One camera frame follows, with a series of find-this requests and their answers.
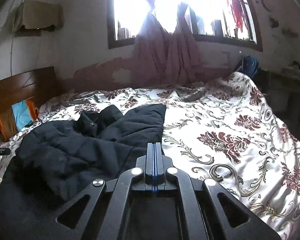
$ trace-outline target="bed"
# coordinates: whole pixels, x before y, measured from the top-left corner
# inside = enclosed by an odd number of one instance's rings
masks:
[[[300,237],[300,142],[247,76],[191,86],[64,94],[40,107],[38,120],[2,146],[0,182],[22,138],[43,122],[77,120],[83,110],[115,105],[125,114],[148,104],[167,106],[162,150],[191,177],[213,178],[282,239]]]

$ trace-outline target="tied curtain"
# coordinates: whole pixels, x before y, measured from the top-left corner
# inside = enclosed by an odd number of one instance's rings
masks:
[[[186,3],[179,4],[177,26],[170,34],[152,14],[155,0],[146,1],[151,9],[136,36],[132,57],[136,86],[190,84],[229,74],[224,68],[209,69],[202,65],[198,46],[185,20]]]

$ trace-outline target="headboard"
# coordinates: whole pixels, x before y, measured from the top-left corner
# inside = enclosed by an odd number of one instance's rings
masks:
[[[61,94],[54,67],[31,70],[0,80],[0,113],[11,105],[31,99],[35,106]]]

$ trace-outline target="dark clothing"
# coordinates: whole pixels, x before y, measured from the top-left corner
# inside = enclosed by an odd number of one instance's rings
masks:
[[[0,220],[13,239],[96,178],[117,178],[161,142],[166,106],[109,106],[78,121],[51,121],[27,134],[0,185]]]

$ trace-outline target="white bedsheet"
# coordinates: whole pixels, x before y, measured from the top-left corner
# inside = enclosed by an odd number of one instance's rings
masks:
[[[144,104],[167,105],[162,149],[175,167],[193,178],[220,182],[282,239],[300,233],[300,142],[247,76],[233,73],[192,87],[127,88],[71,97],[43,121],[77,120],[82,110],[101,111],[110,104],[123,114]],[[39,124],[8,143],[11,155],[22,136]],[[0,182],[10,159],[0,160]]]

